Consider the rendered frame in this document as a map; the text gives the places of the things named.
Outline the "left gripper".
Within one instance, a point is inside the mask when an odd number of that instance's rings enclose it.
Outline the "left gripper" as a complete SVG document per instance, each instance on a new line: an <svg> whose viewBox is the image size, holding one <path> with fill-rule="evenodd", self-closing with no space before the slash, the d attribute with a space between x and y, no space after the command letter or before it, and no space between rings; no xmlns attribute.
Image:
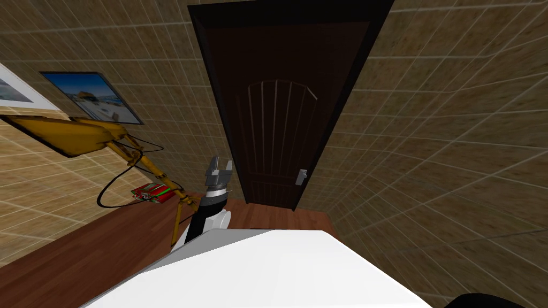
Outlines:
<svg viewBox="0 0 548 308"><path fill-rule="evenodd" d="M209 167L206 171L207 191L218 191L226 189L232 176L233 161L229 160L225 170L218 169L219 156L212 157Z"/></svg>

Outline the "red and green box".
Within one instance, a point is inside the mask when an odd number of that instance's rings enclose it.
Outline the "red and green box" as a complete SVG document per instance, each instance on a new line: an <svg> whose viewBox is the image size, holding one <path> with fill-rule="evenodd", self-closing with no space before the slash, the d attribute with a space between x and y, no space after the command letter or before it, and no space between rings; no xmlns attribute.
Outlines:
<svg viewBox="0 0 548 308"><path fill-rule="evenodd" d="M156 204L163 204L176 195L174 190L168 186L157 183L142 185L133 189L131 193L138 201L148 201Z"/></svg>

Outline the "blue landscape picture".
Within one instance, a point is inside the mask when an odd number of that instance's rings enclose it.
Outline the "blue landscape picture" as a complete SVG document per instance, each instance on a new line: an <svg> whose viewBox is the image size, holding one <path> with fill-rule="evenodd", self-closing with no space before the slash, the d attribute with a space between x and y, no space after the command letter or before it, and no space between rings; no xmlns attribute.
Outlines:
<svg viewBox="0 0 548 308"><path fill-rule="evenodd" d="M91 119L143 125L138 115L99 72L41 71L40 74Z"/></svg>

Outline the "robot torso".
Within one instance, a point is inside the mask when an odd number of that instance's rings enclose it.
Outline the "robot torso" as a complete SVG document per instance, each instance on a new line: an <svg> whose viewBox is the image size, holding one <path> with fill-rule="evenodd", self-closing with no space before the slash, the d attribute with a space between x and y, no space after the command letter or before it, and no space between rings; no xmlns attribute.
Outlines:
<svg viewBox="0 0 548 308"><path fill-rule="evenodd" d="M431 308L322 230L212 229L82 308Z"/></svg>

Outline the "dark brown door leaf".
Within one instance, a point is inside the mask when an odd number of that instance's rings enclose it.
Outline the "dark brown door leaf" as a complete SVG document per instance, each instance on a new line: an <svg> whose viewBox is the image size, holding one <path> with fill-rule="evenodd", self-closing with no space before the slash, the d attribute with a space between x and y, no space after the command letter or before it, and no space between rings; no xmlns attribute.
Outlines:
<svg viewBox="0 0 548 308"><path fill-rule="evenodd" d="M247 203L297 208L393 3L188 7Z"/></svg>

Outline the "yellow desk lamp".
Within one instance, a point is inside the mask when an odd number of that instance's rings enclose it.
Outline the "yellow desk lamp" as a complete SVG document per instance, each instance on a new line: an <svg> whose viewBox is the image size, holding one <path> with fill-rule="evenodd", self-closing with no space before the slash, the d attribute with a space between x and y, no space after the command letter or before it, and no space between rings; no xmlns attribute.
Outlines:
<svg viewBox="0 0 548 308"><path fill-rule="evenodd" d="M127 161L129 170L142 163L148 172L179 197L171 240L173 246L178 240L182 207L188 205L193 212L198 211L198 198L190 196L184 188L171 180L146 157L143 147L139 144L139 138L129 134L118 123L76 117L62 120L44 116L7 114L0 114L0 119L66 158L110 148Z"/></svg>

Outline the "white framed picture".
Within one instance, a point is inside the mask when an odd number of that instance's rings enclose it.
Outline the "white framed picture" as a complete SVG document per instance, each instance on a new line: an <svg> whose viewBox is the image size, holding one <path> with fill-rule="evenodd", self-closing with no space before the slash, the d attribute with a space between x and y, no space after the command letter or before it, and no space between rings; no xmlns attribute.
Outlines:
<svg viewBox="0 0 548 308"><path fill-rule="evenodd" d="M2 63L0 63L0 106L60 110Z"/></svg>

